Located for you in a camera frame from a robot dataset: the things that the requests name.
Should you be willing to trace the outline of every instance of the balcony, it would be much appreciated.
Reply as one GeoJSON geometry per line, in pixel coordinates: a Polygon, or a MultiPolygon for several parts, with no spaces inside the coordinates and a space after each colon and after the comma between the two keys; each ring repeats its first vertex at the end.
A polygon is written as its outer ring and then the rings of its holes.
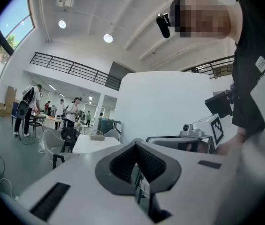
{"type": "Polygon", "coordinates": [[[46,68],[51,68],[60,72],[72,74],[74,76],[87,79],[94,83],[99,83],[105,87],[109,87],[117,91],[119,91],[121,85],[120,79],[101,72],[97,69],[68,59],[59,58],[40,52],[35,52],[35,55],[31,59],[30,63],[46,68]]]}
{"type": "Polygon", "coordinates": [[[219,78],[232,74],[233,62],[234,56],[228,56],[196,65],[192,68],[184,70],[184,72],[207,74],[211,79],[219,78]]]}

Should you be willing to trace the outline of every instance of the white table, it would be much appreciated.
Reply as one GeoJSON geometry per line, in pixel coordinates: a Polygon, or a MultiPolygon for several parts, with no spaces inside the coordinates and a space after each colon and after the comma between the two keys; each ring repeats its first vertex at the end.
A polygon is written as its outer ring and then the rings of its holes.
{"type": "Polygon", "coordinates": [[[84,134],[85,133],[85,129],[88,127],[87,125],[83,125],[83,124],[80,124],[79,126],[77,126],[78,128],[80,128],[80,132],[82,130],[82,133],[84,134]]]}
{"type": "Polygon", "coordinates": [[[97,141],[90,140],[89,135],[81,134],[75,143],[72,153],[92,153],[116,145],[121,145],[121,143],[114,137],[106,137],[103,141],[97,141]]]}

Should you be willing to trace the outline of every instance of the black rubber pad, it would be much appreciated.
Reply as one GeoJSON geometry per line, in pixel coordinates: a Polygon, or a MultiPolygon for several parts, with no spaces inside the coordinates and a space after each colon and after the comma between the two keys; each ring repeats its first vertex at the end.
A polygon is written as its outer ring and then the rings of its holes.
{"type": "Polygon", "coordinates": [[[70,185],[58,182],[47,192],[47,194],[33,207],[30,212],[41,220],[46,221],[69,188],[70,185]]]}

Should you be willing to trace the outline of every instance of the floor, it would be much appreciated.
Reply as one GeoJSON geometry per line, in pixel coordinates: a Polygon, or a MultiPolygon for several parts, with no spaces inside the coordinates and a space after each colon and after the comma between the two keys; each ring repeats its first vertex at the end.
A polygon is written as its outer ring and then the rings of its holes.
{"type": "MultiPolygon", "coordinates": [[[[60,132],[50,129],[60,137],[60,132]]],[[[44,149],[42,140],[43,131],[41,127],[36,129],[36,138],[32,134],[32,127],[29,128],[30,136],[24,138],[22,125],[20,126],[21,141],[13,135],[11,128],[11,117],[0,116],[0,155],[5,161],[5,172],[3,177],[12,183],[12,195],[19,196],[29,185],[42,178],[52,170],[52,163],[40,150],[44,149]]],[[[0,175],[3,172],[3,162],[0,159],[0,175]]],[[[0,191],[10,194],[10,185],[3,180],[0,184],[0,191]]]]}

